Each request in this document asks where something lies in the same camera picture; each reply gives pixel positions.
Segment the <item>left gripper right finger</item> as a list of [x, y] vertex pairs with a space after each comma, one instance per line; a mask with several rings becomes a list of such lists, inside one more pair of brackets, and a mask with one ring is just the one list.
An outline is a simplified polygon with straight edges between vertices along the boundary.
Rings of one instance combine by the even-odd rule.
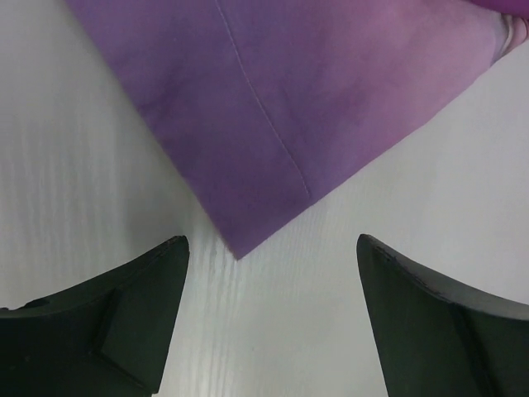
[[390, 396], [526, 396], [528, 307], [362, 234], [360, 280]]

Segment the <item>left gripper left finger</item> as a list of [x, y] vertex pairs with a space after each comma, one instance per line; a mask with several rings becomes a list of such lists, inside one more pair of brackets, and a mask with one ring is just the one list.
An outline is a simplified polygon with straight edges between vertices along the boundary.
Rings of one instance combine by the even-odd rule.
[[3, 308], [1, 394], [157, 394], [188, 261], [187, 238], [172, 237], [83, 283]]

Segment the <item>purple printed cloth placemat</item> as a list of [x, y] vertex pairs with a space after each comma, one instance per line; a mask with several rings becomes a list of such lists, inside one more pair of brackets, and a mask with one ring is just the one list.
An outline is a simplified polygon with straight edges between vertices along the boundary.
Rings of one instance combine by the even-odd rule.
[[241, 258], [528, 38], [525, 1], [72, 1]]

